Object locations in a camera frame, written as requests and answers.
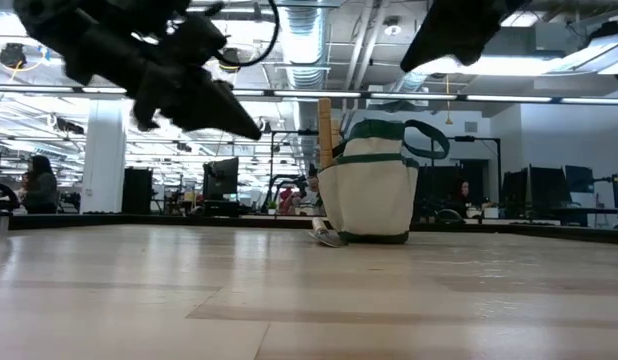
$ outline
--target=light wood floor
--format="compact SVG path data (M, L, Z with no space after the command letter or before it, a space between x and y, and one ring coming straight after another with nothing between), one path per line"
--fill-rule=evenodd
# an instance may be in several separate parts
M112 226L0 238L0 360L618 360L618 246Z

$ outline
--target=green bag handle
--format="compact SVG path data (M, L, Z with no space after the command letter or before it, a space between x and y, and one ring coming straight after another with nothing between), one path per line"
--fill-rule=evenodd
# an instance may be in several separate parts
M446 158L449 155L449 147L450 147L449 139L447 139L447 137L445 136L445 134L442 133L442 131L436 129L435 127L429 124L423 123L422 121L418 121L418 120L407 120L405 122L405 129L407 128L418 129L418 131L420 131L424 136L437 142L440 145L440 147L442 147L442 151L424 150L424 149L415 148L413 146L410 146L406 142L403 142L403 145L413 155L427 158L427 159L434 159L434 160L441 160L441 159Z

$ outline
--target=ceiling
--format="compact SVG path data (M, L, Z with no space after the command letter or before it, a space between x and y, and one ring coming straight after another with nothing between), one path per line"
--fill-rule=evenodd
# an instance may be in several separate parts
M195 1L196 5L204 1ZM372 65L368 66L361 81L361 88L372 85L387 85L400 80L402 72L398 67L406 46L411 42L426 15L429 1L393 1L388 2L384 19L394 17L394 23L400 27L398 34L388 35L384 29L380 31L371 54ZM78 86L76 82L63 74L62 59L58 54L51 53L50 59L41 61L38 43L29 39L17 18L8 9L9 1L0 1L0 50L7 42L26 44L26 55L29 63L37 64L30 71L13 73L0 64L0 84L17 85L69 85ZM230 9L240 8L236 5ZM326 9L326 55L323 61L315 67L326 71L324 88L343 90L347 70L354 51L356 32L360 31L360 19L364 10L364 1L349 0L335 8ZM377 9L371 12L371 28L376 21ZM517 13L517 18L509 19L515 26L536 24L536 28L553 25L569 33L565 23L577 25L587 21L594 23L604 21L609 16L618 14L618 1L534 1L525 12ZM231 35L229 43L240 49L244 56L261 52L267 46L273 31L269 22L226 21L234 17L221 15L214 21L225 34ZM569 35L571 41L582 42L578 35ZM369 35L365 44L370 41ZM287 69L283 47L276 44L274 51L262 63L241 69L237 75L223 73L218 64L211 61L207 64L214 76L230 81L236 88L284 89L289 88ZM617 82L612 76L587 74L580 79L580 84L589 86L574 87L575 76L485 76L455 74L436 78L429 76L422 84L421 91L452 92L472 94L507 94L507 95L545 95L547 93L569 93L571 95L601 96L617 89ZM108 81L95 78L91 86L113 86ZM31 96L27 94L0 93L0 136L14 136L26 141L0 141L0 151L3 151L3 175L18 177L24 171L25 159L31 153L47 154L54 160L59 169L59 177L63 185L79 185L82 166L84 164L84 137L72 136L75 141L62 141L66 134L54 129L54 116L71 121L88 131L89 98L50 96ZM296 105L289 101L280 102L243 102L243 106L257 122L268 122L274 130L297 130L298 120L294 118ZM418 111L437 111L446 109L444 102L431 102ZM502 106L485 103L454 104L454 110L482 111L486 117L502 110ZM129 166L152 167L157 180L169 184L185 181L200 183L202 179L202 164L214 159L224 159L231 156L241 157L241 178L246 190L263 188L269 179L270 166L270 135L263 136L259 142L250 142L235 138L230 134L217 130L202 130L182 133L169 125L166 119L160 119L161 129L142 133L133 127L129 130L127 146L127 163ZM170 142L180 140L191 147L191 152L178 151L176 144ZM298 136L284 137L278 135L274 141L280 144L280 152L274 157L275 173L299 173L306 169L307 158L315 156L307 150L306 142L302 143Z

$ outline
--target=canvas tote bag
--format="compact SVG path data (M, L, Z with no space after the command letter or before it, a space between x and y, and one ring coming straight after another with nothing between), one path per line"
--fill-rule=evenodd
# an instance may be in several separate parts
M404 140L415 128L440 144L423 150ZM334 165L319 174L320 195L331 226L346 241L404 243L409 237L418 162L407 154L444 159L449 141L417 120L364 120L334 149Z

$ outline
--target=green bag trim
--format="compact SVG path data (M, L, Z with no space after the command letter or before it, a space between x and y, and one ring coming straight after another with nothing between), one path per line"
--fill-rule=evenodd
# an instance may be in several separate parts
M426 149L418 149L407 144L404 141L405 131L407 128L418 129L418 131L420 131L423 135L440 144L442 150L431 151ZM411 154L418 157L435 160L446 158L449 155L449 148L451 146L449 144L449 139L447 139L447 137L440 130L422 121L407 120L403 123L397 121L365 119L353 126L351 133L349 134L349 138L338 146L340 150L338 153L335 153L334 156L337 156L339 153L344 151L347 142L354 139L368 138L399 140L402 141L402 145L407 148Z
M348 243L402 245L409 240L409 231L398 235L357 235L343 231L338 236Z
M420 164L416 159L409 159L400 154L364 154L364 155L351 155L351 156L340 156L335 159L336 165L345 165L345 164L361 164L361 163L375 163L375 162L385 162L385 161L400 161L405 166L411 168L420 168Z

